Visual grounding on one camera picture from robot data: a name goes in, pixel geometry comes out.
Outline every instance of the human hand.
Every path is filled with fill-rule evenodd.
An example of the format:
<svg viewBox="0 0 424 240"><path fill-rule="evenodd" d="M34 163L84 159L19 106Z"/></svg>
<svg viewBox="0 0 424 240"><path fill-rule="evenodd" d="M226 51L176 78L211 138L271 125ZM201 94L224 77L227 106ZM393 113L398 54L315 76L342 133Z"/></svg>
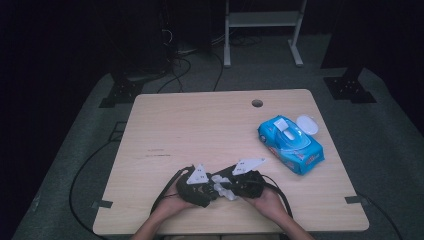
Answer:
<svg viewBox="0 0 424 240"><path fill-rule="evenodd" d="M288 216L286 209L281 203L280 196L268 187L264 187L262 195L258 198L243 199L255 207L264 217L274 222L281 215Z"/></svg>
<svg viewBox="0 0 424 240"><path fill-rule="evenodd" d="M193 207L192 203L184 201L179 195L176 187L178 179L169 187L168 191L164 194L163 199L159 202L158 206L152 214L159 215L164 220L177 215L184 209Z"/></svg>
<svg viewBox="0 0 424 240"><path fill-rule="evenodd" d="M243 198L254 206L264 217L276 223L291 240L313 240L284 208L280 196L270 188L265 187L259 198Z"/></svg>
<svg viewBox="0 0 424 240"><path fill-rule="evenodd" d="M160 200L155 210L149 216L149 218L141 225L137 232L131 237L132 240L146 240L153 239L156 231L159 229L161 224L168 218L180 213L186 208L193 207L194 205L188 203L180 198L178 195L176 182L169 187L165 192L164 198Z"/></svg>

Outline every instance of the gray carpet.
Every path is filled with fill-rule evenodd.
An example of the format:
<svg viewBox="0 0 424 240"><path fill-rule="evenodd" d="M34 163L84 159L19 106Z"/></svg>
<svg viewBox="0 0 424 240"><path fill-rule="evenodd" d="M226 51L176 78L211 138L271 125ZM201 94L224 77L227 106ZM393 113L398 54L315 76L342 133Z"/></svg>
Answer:
<svg viewBox="0 0 424 240"><path fill-rule="evenodd" d="M320 69L328 35L300 36L298 48L304 61L297 68L287 46L288 36L263 37L250 47L232 48L232 67L224 69L216 91L262 89L309 89L321 111L353 186L369 196L399 228L404 239L424 236L424 139L390 96L384 82L364 70L360 82L377 103L352 104L334 100L323 77L341 76L345 69ZM223 48L213 49L221 59ZM190 71L180 78L184 92L212 91L220 73L215 55L198 53L185 57ZM187 69L175 61L178 75ZM171 74L148 82L143 93L156 93ZM113 85L110 75L99 79L72 129L62 144L33 205L22 220L14 239L97 239L72 216L68 197L74 176L93 152L108 142L118 121L127 121L131 104L99 108ZM179 92L177 81L161 92ZM118 126L123 130L124 124ZM85 165L75 182L73 206L81 221L92 227L99 201L119 142L102 148ZM374 204L365 204L370 228L364 232L313 233L316 239L398 239L389 221ZM111 236L127 239L128 236Z"/></svg>

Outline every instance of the white shelf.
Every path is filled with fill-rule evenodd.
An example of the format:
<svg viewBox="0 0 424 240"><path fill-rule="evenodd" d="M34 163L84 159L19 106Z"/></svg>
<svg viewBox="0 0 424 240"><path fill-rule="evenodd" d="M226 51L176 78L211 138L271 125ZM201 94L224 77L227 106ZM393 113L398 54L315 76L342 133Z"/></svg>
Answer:
<svg viewBox="0 0 424 240"><path fill-rule="evenodd" d="M296 26L298 16L298 11L230 13L229 27Z"/></svg>

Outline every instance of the table surface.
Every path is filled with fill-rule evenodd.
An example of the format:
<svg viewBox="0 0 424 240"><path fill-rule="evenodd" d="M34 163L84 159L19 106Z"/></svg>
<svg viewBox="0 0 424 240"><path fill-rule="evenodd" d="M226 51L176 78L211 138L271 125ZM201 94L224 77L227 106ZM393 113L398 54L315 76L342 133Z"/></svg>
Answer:
<svg viewBox="0 0 424 240"><path fill-rule="evenodd" d="M262 107L254 107L261 100ZM259 125L277 115L308 114L318 123L314 138L325 160L304 176L291 172L258 139ZM368 219L359 203L319 109L308 90L261 90L140 95L134 102L93 230L132 234L148 218L170 178L203 163L214 173L242 158L265 158L257 170L274 179L294 219L307 231L363 231ZM219 198L207 208L183 211L160 234L277 233L281 230L242 199Z"/></svg>

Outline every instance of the white object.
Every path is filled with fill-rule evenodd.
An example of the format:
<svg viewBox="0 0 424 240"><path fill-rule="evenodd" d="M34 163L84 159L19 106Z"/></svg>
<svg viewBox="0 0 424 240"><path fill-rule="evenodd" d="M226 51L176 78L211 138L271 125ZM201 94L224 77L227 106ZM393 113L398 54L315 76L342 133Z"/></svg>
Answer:
<svg viewBox="0 0 424 240"><path fill-rule="evenodd" d="M265 158L240 159L233 170L233 176L245 174L265 162Z"/></svg>
<svg viewBox="0 0 424 240"><path fill-rule="evenodd" d="M207 183L209 178L206 176L203 164L199 164L191 176L187 179L187 184Z"/></svg>
<svg viewBox="0 0 424 240"><path fill-rule="evenodd" d="M302 0L298 11L279 12L230 12L229 0L225 7L225 45L224 66L231 67L230 28L234 27L294 27L292 39L288 40L290 51L297 67L303 66L302 58L297 49L297 40L305 14L307 0Z"/></svg>
<svg viewBox="0 0 424 240"><path fill-rule="evenodd" d="M215 183L213 185L213 189L219 193L219 196L224 196L230 201L234 201L237 199L237 196L233 193L233 191L225 189L221 183L222 182L230 182L228 178L222 178L220 175L212 176L212 181Z"/></svg>
<svg viewBox="0 0 424 240"><path fill-rule="evenodd" d="M308 115L300 115L296 120L296 124L308 135L314 135L318 132L318 124Z"/></svg>
<svg viewBox="0 0 424 240"><path fill-rule="evenodd" d="M284 120L283 118L280 118L277 121L275 121L274 126L276 126L278 130L280 130L280 132L289 128L289 125L287 124L286 120Z"/></svg>
<svg viewBox="0 0 424 240"><path fill-rule="evenodd" d="M274 126L276 126L278 130L280 130L280 132L283 132L288 139L292 141L294 140L293 134L289 130L287 130L287 128L289 128L289 125L287 124L286 120L280 118L274 122Z"/></svg>

